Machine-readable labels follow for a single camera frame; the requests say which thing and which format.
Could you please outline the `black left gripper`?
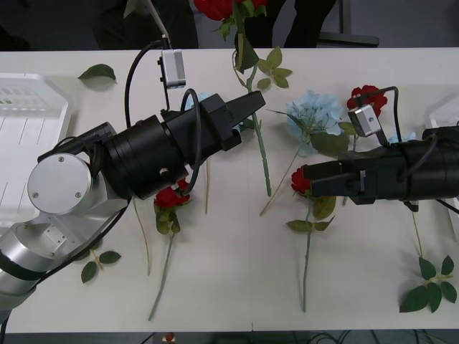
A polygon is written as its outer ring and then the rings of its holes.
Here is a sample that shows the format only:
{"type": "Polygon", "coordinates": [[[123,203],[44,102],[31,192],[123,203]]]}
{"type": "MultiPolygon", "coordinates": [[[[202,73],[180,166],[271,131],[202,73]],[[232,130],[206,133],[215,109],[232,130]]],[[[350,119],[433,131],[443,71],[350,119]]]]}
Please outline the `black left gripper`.
{"type": "Polygon", "coordinates": [[[265,105],[261,91],[224,101],[213,94],[187,109],[162,110],[161,168],[196,168],[241,143],[236,126],[265,105]]]}

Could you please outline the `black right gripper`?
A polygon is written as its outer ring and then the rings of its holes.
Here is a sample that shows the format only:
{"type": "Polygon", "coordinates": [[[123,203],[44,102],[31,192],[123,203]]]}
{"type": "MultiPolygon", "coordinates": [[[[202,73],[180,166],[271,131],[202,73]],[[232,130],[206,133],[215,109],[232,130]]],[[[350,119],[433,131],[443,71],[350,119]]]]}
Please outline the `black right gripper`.
{"type": "Polygon", "coordinates": [[[347,151],[338,161],[303,165],[314,196],[347,196],[355,204],[377,200],[412,200],[412,179],[404,173],[412,165],[412,142],[391,144],[367,152],[347,151]]]}

